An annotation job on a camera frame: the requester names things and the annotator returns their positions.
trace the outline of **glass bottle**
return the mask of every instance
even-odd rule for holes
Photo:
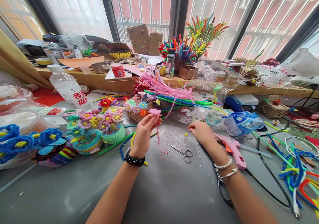
[[[175,71],[174,59],[175,59],[174,54],[167,55],[166,66],[165,66],[166,78],[173,78],[174,77],[174,71]]]

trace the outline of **hot glue gun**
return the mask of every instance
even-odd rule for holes
[[[215,134],[215,138],[218,142],[221,142],[226,146],[227,152],[230,152],[233,154],[233,157],[236,162],[236,166],[240,170],[244,170],[247,168],[247,164],[238,150],[238,148],[240,147],[240,143],[238,141],[222,136],[220,134]]]

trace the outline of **pearl bracelet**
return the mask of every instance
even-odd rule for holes
[[[220,175],[218,175],[218,178],[219,178],[219,179],[227,178],[227,177],[229,177],[229,176],[231,176],[231,175],[237,173],[237,171],[238,171],[238,167],[235,167],[234,169],[232,169],[232,172],[231,172],[231,173],[229,173],[229,174],[227,174],[227,175],[225,175],[225,176],[222,176],[222,177],[221,177]]]
[[[214,163],[214,166],[215,168],[217,169],[225,169],[225,168],[228,168],[231,164],[232,164],[233,160],[230,158],[229,159],[229,162],[226,164],[226,165],[223,165],[223,166],[217,166],[216,163]]]

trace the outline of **black watch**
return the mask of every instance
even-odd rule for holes
[[[130,151],[131,151],[131,147],[129,147],[129,149],[127,150],[124,160],[134,166],[138,166],[138,167],[143,166],[145,162],[145,157],[143,159],[133,158],[130,156]]]

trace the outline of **blue plastic bag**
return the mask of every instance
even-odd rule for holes
[[[234,112],[223,117],[227,133],[231,136],[247,135],[265,125],[256,113]]]

